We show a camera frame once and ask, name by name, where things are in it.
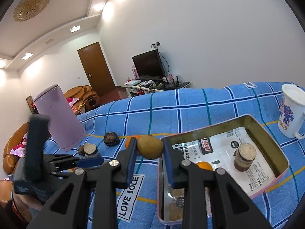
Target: kiwi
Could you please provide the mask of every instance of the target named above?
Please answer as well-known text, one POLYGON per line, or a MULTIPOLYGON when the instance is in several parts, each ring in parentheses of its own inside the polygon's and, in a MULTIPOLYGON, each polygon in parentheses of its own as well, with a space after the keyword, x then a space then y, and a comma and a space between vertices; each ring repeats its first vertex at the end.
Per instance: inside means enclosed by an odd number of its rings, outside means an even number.
POLYGON ((146 159, 159 158, 164 150, 163 142, 150 135, 144 135, 138 139, 137 149, 142 157, 146 159))

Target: person's hand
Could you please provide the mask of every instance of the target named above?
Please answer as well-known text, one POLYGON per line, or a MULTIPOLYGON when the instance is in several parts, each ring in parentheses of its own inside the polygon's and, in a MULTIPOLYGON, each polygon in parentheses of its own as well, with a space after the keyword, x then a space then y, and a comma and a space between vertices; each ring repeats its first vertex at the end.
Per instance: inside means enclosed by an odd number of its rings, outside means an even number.
POLYGON ((42 204, 40 203, 40 201, 33 196, 16 194, 14 189, 12 195, 15 202, 15 206, 17 207, 20 214, 27 220, 27 222, 30 222, 32 220, 29 207, 38 211, 42 208, 42 204))

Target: ceiling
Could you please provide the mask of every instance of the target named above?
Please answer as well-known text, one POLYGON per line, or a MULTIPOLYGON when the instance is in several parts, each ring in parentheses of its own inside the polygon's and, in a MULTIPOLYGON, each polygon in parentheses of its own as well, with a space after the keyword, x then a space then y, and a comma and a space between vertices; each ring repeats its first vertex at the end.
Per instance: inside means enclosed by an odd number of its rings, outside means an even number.
POLYGON ((50 0, 48 6, 36 17, 16 22, 13 19, 15 0, 0 22, 0 54, 14 58, 28 44, 49 32, 87 15, 91 0, 50 0))
POLYGON ((14 0, 0 20, 0 67, 19 70, 29 60, 26 53, 37 56, 52 45, 72 36, 70 29, 80 25, 73 34, 95 28, 107 0, 50 0, 34 18, 16 22, 13 12, 19 2, 14 0))

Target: mug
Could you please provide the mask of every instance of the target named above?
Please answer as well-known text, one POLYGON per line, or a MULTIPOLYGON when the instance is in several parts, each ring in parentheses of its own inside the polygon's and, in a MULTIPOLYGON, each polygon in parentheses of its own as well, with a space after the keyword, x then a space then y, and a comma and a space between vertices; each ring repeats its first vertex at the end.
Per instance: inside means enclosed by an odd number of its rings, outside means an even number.
POLYGON ((288 138, 304 139, 299 130, 305 120, 305 92, 294 84, 282 85, 279 129, 288 138))

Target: round ceiling lamp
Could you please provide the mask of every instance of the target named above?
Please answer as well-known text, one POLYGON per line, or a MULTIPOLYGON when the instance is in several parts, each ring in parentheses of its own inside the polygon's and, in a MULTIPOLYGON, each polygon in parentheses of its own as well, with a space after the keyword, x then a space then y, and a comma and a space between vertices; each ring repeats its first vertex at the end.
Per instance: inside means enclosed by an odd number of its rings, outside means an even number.
POLYGON ((17 22, 25 22, 41 13, 50 0, 22 0, 14 10, 13 18, 17 22))

